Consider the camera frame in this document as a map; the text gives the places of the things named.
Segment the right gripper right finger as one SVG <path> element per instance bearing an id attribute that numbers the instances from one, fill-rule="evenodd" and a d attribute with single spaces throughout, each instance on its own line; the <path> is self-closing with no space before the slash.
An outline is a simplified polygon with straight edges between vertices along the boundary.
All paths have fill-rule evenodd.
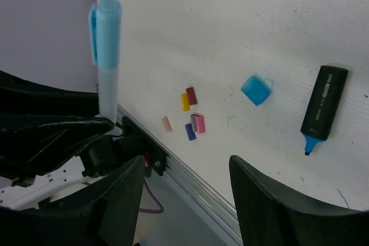
<path id="1" fill-rule="evenodd" d="M 368 212 L 317 200 L 229 158 L 244 245 L 368 245 Z"/>

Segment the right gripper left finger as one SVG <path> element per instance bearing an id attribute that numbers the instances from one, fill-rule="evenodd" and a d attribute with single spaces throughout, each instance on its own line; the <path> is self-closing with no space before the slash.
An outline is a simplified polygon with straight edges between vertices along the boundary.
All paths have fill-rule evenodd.
<path id="1" fill-rule="evenodd" d="M 145 161 L 136 156 L 113 173 L 51 203 L 60 214 L 49 245 L 132 245 Z"/>

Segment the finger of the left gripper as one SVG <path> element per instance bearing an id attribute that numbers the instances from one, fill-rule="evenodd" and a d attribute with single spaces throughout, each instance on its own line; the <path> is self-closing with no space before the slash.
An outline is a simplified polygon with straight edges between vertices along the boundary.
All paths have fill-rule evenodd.
<path id="1" fill-rule="evenodd" d="M 97 93 L 53 88 L 1 71 L 1 113 L 96 116 L 99 98 Z"/>
<path id="2" fill-rule="evenodd" d="M 105 118 L 1 114 L 1 175 L 52 172 L 111 131 Z"/>

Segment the peach pen cap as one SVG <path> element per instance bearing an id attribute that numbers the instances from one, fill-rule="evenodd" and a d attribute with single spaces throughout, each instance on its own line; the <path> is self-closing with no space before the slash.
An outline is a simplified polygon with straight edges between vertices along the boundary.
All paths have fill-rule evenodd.
<path id="1" fill-rule="evenodd" d="M 163 128 L 165 129 L 166 132 L 172 131 L 170 121 L 166 116 L 161 118 L 161 122 L 162 122 Z"/>

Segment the blue pen cap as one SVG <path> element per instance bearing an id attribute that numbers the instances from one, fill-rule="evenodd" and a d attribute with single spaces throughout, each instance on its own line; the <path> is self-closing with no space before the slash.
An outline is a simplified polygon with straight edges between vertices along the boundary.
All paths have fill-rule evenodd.
<path id="1" fill-rule="evenodd" d="M 188 123 L 185 125 L 185 129 L 186 129 L 186 133 L 187 133 L 187 137 L 189 139 L 189 141 L 193 141 L 196 139 L 196 134 L 195 131 L 193 129 L 193 125 L 191 123 Z"/>

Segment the light blue highlighter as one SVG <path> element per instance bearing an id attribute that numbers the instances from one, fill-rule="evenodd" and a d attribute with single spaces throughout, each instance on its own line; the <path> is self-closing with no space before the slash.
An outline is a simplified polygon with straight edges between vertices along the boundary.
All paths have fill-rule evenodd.
<path id="1" fill-rule="evenodd" d="M 99 115 L 113 123 L 118 111 L 118 72 L 121 45 L 122 5 L 101 0 L 88 16 L 92 61 L 97 67 Z"/>

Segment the pink pen cap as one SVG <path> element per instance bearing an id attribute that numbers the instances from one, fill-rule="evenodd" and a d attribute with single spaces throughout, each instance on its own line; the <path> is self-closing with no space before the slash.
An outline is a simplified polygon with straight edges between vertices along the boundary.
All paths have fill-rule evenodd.
<path id="1" fill-rule="evenodd" d="M 197 126 L 197 132 L 199 134 L 203 134 L 206 131 L 204 116 L 203 115 L 197 115 L 195 117 L 195 122 L 196 122 L 196 126 Z"/>

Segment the grey pen cap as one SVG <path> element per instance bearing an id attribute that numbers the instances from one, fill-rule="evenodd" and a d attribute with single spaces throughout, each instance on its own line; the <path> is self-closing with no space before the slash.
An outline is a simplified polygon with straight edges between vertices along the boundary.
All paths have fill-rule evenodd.
<path id="1" fill-rule="evenodd" d="M 194 130 L 194 132 L 197 132 L 198 131 L 198 129 L 197 129 L 197 122 L 196 122 L 196 117 L 198 116 L 198 114 L 197 113 L 192 113 L 191 115 L 190 115 L 190 120 L 191 120 L 191 124 L 192 124 L 192 126 L 193 126 L 193 130 Z"/>

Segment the black blue highlighter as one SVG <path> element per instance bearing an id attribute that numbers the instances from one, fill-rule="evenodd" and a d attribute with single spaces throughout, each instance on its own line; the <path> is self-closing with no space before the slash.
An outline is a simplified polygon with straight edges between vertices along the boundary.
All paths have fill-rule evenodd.
<path id="1" fill-rule="evenodd" d="M 306 140 L 305 155 L 310 155 L 316 144 L 328 139 L 348 73 L 349 70 L 342 67 L 320 67 L 300 129 Z"/>

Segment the blue highlighter cap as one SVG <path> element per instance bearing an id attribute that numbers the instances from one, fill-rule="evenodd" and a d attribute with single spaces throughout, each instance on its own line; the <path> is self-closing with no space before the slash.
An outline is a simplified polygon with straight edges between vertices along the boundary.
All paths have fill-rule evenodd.
<path id="1" fill-rule="evenodd" d="M 255 105 L 261 105 L 272 93 L 271 87 L 259 76 L 252 75 L 242 85 L 240 91 Z"/>

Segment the yellow pen cap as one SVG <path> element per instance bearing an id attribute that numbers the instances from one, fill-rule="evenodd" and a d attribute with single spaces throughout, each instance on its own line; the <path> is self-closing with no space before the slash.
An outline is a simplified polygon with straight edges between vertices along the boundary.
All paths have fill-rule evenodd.
<path id="1" fill-rule="evenodd" d="M 190 110 L 189 96 L 187 93 L 181 95 L 182 110 L 187 112 Z"/>

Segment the brown pen cap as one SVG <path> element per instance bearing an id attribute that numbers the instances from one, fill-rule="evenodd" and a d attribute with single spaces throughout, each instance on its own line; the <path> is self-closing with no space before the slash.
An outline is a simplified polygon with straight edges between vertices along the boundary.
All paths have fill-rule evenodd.
<path id="1" fill-rule="evenodd" d="M 192 86 L 186 88 L 186 93 L 187 93 L 188 98 L 189 98 L 189 104 L 190 105 L 197 105 L 198 101 L 197 101 L 197 97 L 196 97 L 194 88 Z"/>

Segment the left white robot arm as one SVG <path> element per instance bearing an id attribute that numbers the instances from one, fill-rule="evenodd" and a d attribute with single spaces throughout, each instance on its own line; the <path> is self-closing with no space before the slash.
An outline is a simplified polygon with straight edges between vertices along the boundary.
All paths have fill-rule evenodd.
<path id="1" fill-rule="evenodd" d="M 76 92 L 1 72 L 1 206 L 25 209 L 120 169 L 142 184 L 141 140 L 116 121 L 116 89 L 104 80 L 99 93 Z"/>

